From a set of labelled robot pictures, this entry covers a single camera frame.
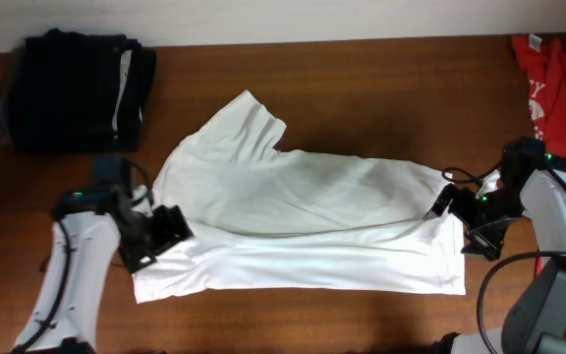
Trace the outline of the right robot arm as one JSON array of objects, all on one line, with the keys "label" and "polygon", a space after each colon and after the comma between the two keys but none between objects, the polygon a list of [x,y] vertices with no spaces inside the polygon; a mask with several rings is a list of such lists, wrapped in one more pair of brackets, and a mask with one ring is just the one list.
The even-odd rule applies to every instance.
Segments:
[{"label": "right robot arm", "polygon": [[[466,223],[467,251],[494,261],[477,301],[479,331],[451,332],[434,342],[434,353],[566,353],[566,158],[547,152],[506,150],[499,163],[502,186],[481,197],[447,186],[430,210],[447,210]],[[538,250],[502,259],[501,238],[510,222],[526,218]],[[514,262],[535,259],[542,269],[505,317],[487,330],[483,300],[495,274]]]}]

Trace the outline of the white t-shirt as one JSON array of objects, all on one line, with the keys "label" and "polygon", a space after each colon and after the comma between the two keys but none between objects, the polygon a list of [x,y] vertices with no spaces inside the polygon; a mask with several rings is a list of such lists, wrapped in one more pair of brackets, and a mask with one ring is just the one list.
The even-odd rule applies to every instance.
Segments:
[{"label": "white t-shirt", "polygon": [[462,223],[425,218],[438,170],[283,152],[285,130],[243,92],[169,154],[152,190],[192,236],[134,274],[138,302],[259,288],[465,293]]}]

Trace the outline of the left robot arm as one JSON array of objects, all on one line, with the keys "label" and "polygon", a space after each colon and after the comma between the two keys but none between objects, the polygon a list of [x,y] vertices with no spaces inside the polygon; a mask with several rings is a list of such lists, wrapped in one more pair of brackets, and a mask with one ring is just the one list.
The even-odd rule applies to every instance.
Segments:
[{"label": "left robot arm", "polygon": [[193,237],[177,206],[133,210],[124,191],[62,196],[52,211],[53,247],[38,299],[14,353],[94,353],[99,305],[112,259],[134,274]]}]

